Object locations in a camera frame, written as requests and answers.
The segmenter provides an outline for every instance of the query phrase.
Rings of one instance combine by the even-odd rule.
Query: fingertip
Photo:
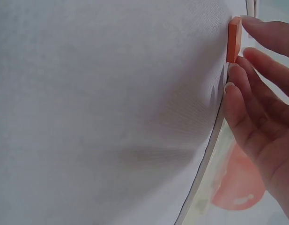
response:
[[[223,111],[228,123],[233,123],[238,112],[245,109],[241,91],[233,83],[227,83],[223,96]]]
[[[247,55],[252,54],[255,51],[255,48],[247,47],[243,50],[243,56],[246,58]]]
[[[224,94],[226,94],[227,91],[230,91],[230,90],[229,90],[229,87],[230,87],[230,86],[235,86],[235,85],[234,85],[234,83],[232,83],[232,82],[227,82],[226,85],[224,86]]]

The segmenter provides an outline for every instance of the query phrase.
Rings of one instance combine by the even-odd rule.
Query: hand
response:
[[[289,57],[289,24],[243,17],[243,27],[264,47]],[[254,48],[230,66],[223,98],[225,118],[243,151],[289,218],[289,105],[255,69],[289,96],[289,68]]]

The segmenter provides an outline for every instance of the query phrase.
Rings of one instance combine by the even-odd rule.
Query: orange block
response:
[[[242,24],[240,17],[229,22],[227,62],[235,63],[241,47]]]

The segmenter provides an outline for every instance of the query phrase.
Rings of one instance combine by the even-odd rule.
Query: white fabric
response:
[[[0,0],[0,225],[172,225],[222,97],[223,0]]]

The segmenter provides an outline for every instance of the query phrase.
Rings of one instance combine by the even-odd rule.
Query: red object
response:
[[[240,52],[242,23],[240,17],[234,17],[229,22],[227,62],[235,63]]]
[[[261,200],[265,190],[258,169],[235,145],[212,204],[226,210],[246,210]]]

